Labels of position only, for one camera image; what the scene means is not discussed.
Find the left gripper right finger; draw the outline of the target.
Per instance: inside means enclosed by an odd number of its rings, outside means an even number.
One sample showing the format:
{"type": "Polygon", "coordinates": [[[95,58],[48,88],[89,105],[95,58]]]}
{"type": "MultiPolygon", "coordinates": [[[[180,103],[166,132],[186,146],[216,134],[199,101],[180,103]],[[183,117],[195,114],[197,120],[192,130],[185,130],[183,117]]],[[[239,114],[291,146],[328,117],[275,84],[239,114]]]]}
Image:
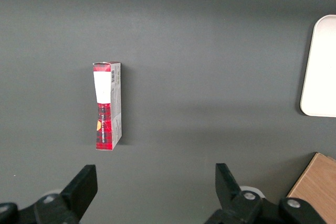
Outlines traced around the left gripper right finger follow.
{"type": "Polygon", "coordinates": [[[325,223],[303,199],[282,198],[276,205],[242,190],[225,163],[215,166],[215,189],[221,208],[206,223],[325,223]]]}

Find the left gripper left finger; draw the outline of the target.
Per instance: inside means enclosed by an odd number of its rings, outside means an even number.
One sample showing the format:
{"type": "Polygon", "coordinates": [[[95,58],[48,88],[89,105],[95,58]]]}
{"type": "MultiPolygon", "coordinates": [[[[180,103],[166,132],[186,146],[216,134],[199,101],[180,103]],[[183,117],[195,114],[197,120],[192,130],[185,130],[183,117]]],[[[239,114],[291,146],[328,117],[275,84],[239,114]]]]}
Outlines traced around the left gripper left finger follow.
{"type": "Polygon", "coordinates": [[[86,165],[59,193],[42,196],[19,209],[1,203],[1,223],[79,223],[98,191],[95,165],[86,165]]]}

